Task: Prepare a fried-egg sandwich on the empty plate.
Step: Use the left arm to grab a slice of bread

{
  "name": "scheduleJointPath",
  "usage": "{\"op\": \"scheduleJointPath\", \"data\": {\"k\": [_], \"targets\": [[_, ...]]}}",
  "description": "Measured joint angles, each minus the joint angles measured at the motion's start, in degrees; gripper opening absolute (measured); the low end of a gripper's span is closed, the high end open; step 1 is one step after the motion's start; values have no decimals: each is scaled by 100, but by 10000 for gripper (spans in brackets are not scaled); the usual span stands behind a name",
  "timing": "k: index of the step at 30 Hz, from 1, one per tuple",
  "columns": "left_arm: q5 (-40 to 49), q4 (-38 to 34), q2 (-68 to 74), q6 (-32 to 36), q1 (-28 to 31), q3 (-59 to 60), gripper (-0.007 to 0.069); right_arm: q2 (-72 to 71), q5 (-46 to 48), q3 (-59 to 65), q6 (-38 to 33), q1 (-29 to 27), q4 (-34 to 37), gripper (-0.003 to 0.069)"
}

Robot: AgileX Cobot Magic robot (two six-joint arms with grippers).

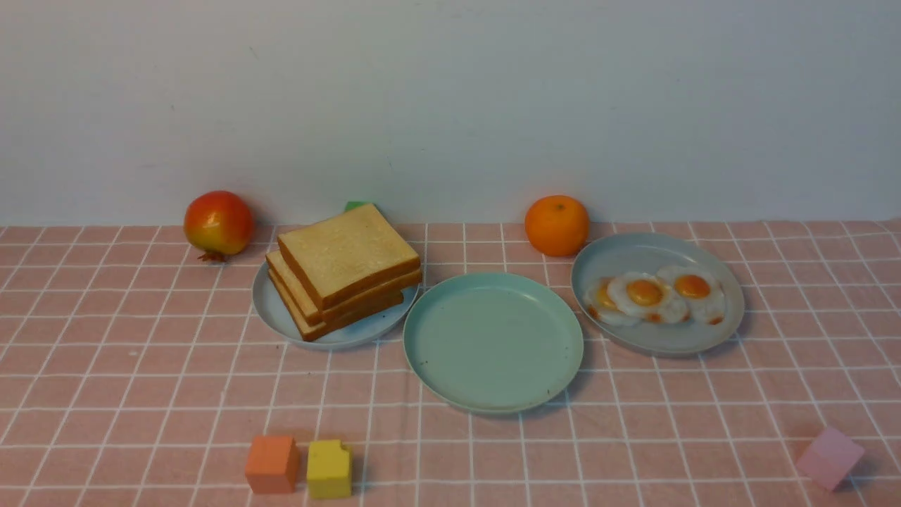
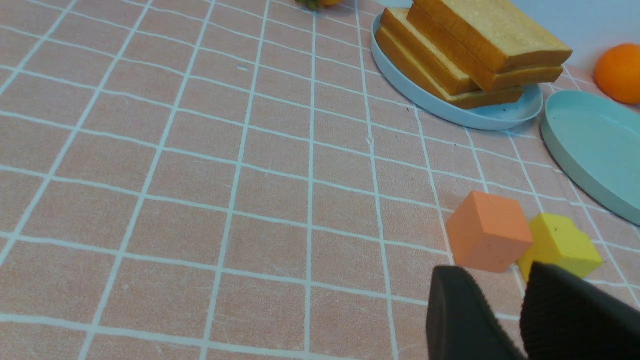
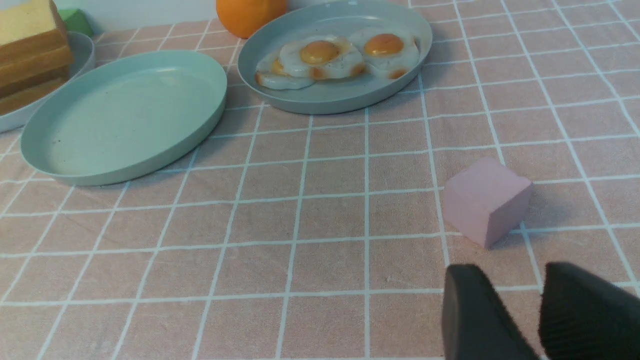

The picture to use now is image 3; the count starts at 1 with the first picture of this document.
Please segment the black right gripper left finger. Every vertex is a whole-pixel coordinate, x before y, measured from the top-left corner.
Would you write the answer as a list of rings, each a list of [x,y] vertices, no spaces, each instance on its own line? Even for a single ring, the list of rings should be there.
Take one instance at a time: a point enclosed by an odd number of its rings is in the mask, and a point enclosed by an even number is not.
[[[539,358],[475,264],[451,264],[446,269],[442,342],[446,360]]]

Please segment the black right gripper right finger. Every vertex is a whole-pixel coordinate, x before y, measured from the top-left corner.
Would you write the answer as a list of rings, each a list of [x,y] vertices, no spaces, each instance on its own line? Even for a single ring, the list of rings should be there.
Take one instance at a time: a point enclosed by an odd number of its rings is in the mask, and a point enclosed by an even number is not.
[[[637,360],[639,298],[580,266],[549,262],[538,335],[550,360]]]

